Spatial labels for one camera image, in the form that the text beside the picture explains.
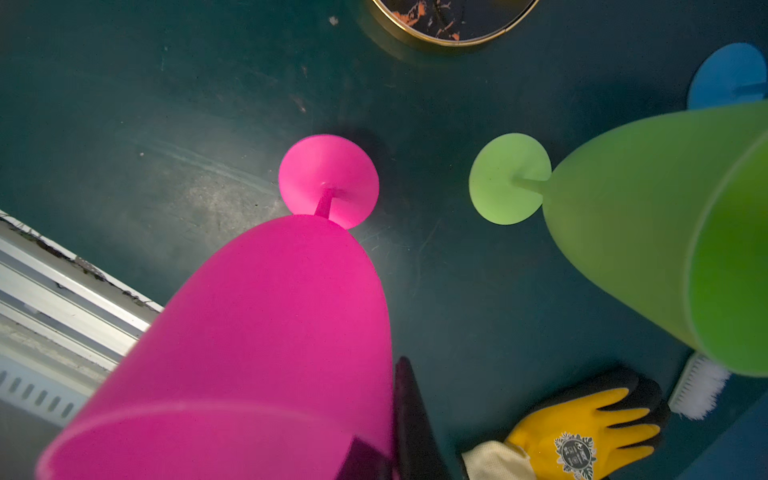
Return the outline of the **magenta wine glass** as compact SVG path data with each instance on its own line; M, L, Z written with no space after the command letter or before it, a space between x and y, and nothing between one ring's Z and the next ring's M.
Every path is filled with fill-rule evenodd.
M354 437L394 468L391 328L351 229L380 191L364 150L300 140L284 217L217 251L37 462L39 479L335 479Z

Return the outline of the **blue wine glass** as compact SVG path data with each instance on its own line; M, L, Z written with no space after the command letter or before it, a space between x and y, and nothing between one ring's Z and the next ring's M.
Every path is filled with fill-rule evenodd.
M690 83L688 110L762 101L767 98L767 60L749 43L731 43L712 53Z

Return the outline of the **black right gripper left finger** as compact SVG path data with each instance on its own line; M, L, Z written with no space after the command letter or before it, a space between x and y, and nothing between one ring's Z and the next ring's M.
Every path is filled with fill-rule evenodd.
M335 480L391 480L391 461L365 441L354 437Z

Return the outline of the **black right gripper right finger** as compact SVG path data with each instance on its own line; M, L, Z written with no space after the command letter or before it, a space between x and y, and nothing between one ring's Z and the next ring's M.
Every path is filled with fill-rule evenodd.
M435 439L410 360L395 365L397 473L404 480L451 479Z

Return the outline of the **green wine glass back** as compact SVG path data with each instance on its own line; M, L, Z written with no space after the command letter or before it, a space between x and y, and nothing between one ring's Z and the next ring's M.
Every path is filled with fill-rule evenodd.
M533 137L489 142L470 170L498 225L542 213L587 279L727 370L767 373L767 104L638 120L558 164Z

